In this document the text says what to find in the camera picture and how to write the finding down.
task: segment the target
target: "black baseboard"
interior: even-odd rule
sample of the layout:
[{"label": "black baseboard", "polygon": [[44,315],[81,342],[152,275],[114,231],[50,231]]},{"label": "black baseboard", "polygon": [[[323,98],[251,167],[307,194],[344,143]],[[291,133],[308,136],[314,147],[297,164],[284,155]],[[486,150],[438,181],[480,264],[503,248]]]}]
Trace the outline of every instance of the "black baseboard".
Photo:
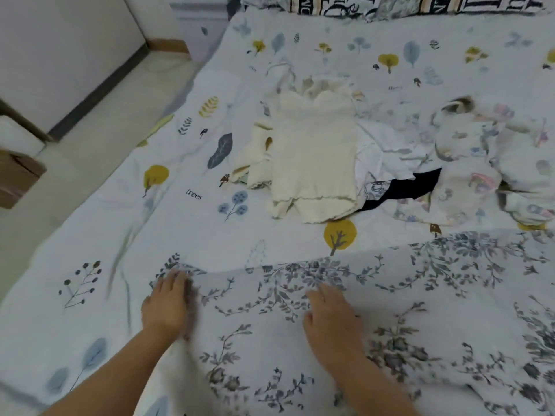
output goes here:
[{"label": "black baseboard", "polygon": [[135,54],[115,70],[105,81],[94,89],[79,105],[66,115],[58,124],[54,125],[48,132],[55,140],[61,140],[81,118],[87,115],[108,93],[111,92],[119,82],[123,80],[129,72],[134,69],[150,52],[148,46],[144,44]]}]

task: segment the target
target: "beige floor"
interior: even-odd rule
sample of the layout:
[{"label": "beige floor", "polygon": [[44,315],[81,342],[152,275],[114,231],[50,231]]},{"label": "beige floor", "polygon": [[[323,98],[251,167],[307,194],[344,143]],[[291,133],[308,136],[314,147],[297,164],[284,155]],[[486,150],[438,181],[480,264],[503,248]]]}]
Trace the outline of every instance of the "beige floor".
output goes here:
[{"label": "beige floor", "polygon": [[[0,300],[38,245],[101,186],[198,68],[185,54],[149,54],[59,144],[40,153],[47,172],[13,209],[0,209]],[[0,414],[37,411],[0,388]]]}]

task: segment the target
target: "brown box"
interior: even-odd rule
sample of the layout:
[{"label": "brown box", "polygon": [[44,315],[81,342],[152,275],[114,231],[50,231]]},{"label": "brown box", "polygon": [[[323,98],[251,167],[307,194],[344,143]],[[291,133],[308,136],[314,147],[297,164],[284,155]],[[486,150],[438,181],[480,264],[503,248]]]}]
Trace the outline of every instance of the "brown box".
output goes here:
[{"label": "brown box", "polygon": [[0,150],[0,207],[11,209],[45,172],[30,156]]}]

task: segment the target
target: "forearm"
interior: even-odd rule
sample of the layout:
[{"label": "forearm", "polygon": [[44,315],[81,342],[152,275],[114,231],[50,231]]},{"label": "forearm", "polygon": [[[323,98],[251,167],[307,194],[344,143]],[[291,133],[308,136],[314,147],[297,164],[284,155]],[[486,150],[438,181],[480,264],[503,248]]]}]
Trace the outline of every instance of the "forearm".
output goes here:
[{"label": "forearm", "polygon": [[132,416],[158,360],[171,345],[166,333],[142,330],[44,416]]},{"label": "forearm", "polygon": [[406,392],[366,358],[349,363],[336,381],[358,416],[418,416]]}]

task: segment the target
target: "hand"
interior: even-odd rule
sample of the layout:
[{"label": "hand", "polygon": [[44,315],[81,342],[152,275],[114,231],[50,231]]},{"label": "hand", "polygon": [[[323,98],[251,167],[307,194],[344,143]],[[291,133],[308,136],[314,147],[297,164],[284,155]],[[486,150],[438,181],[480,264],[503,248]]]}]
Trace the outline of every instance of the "hand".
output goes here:
[{"label": "hand", "polygon": [[334,287],[322,284],[306,295],[311,307],[303,321],[306,338],[316,359],[341,383],[357,362],[366,360],[360,321]]},{"label": "hand", "polygon": [[186,329],[189,309],[186,302],[190,287],[188,274],[171,269],[166,277],[159,277],[152,294],[141,307],[143,329],[154,330],[173,343]]}]

